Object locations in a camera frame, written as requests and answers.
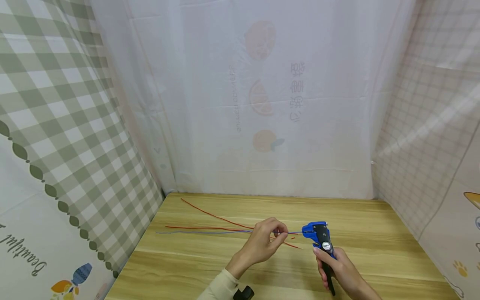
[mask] beige sleeve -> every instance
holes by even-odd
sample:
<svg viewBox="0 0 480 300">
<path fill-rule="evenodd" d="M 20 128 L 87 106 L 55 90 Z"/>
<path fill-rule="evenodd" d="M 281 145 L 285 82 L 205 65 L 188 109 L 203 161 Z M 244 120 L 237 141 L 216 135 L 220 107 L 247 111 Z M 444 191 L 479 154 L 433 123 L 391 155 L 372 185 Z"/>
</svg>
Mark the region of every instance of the beige sleeve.
<svg viewBox="0 0 480 300">
<path fill-rule="evenodd" d="M 237 291 L 239 281 L 223 269 L 197 300 L 232 300 Z"/>
</svg>

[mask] black object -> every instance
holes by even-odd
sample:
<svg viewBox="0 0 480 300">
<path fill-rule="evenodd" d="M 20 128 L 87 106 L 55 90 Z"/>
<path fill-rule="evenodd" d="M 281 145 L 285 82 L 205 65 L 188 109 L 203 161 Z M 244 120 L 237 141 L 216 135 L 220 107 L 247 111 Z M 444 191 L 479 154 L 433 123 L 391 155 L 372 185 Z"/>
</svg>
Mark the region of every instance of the black object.
<svg viewBox="0 0 480 300">
<path fill-rule="evenodd" d="M 250 300 L 254 295 L 255 293 L 253 292 L 253 289 L 246 286 L 243 292 L 240 292 L 240 290 L 237 289 L 237 292 L 233 295 L 233 300 Z"/>
<path fill-rule="evenodd" d="M 318 245 L 320 246 L 319 248 L 322 251 L 327 252 L 330 256 L 333 257 L 333 246 L 330 240 L 330 234 L 328 232 L 327 226 L 314 225 L 313 230 L 317 234 Z M 332 282 L 332 268 L 327 263 L 322 261 L 322 269 L 325 271 L 325 274 L 327 275 L 328 288 L 332 292 L 332 295 L 335 296 L 335 289 L 333 287 L 333 282 Z"/>
</svg>

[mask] person's left hand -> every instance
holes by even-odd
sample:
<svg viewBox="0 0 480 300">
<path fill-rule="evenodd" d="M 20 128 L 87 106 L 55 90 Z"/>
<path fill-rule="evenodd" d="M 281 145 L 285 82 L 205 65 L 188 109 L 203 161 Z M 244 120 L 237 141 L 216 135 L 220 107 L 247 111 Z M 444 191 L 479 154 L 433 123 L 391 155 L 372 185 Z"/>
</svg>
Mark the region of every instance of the person's left hand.
<svg viewBox="0 0 480 300">
<path fill-rule="evenodd" d="M 270 241 L 272 232 L 276 238 Z M 240 279 L 253 264 L 269 259 L 285 241 L 288 236 L 287 232 L 287 226 L 274 217 L 255 224 L 249 239 L 242 249 L 232 257 L 225 269 L 236 279 Z"/>
</svg>

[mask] green checkered curtain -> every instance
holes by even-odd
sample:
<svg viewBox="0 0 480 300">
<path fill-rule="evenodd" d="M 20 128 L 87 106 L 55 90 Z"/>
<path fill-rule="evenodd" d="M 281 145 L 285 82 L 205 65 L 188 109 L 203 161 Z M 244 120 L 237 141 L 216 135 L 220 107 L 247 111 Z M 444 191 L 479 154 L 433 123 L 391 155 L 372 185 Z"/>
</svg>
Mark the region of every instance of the green checkered curtain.
<svg viewBox="0 0 480 300">
<path fill-rule="evenodd" d="M 117 276 L 162 197 L 116 109 L 105 51 L 83 0 L 0 0 L 2 134 Z"/>
</svg>

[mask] chinese characters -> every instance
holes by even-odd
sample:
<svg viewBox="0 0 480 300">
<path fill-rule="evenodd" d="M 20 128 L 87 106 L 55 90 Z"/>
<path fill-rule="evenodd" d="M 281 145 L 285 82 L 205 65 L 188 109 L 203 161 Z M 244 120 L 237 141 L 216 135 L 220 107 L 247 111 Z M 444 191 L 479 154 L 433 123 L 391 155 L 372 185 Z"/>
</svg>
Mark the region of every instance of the chinese characters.
<svg viewBox="0 0 480 300">
<path fill-rule="evenodd" d="M 292 91 L 292 95 L 290 96 L 290 120 L 292 122 L 300 121 L 303 97 L 298 95 L 298 93 L 303 93 L 303 80 L 301 76 L 304 71 L 305 63 L 303 61 L 292 63 L 290 66 L 290 72 L 293 77 L 295 77 L 295 80 L 292 80 L 290 85 L 290 91 Z"/>
</svg>

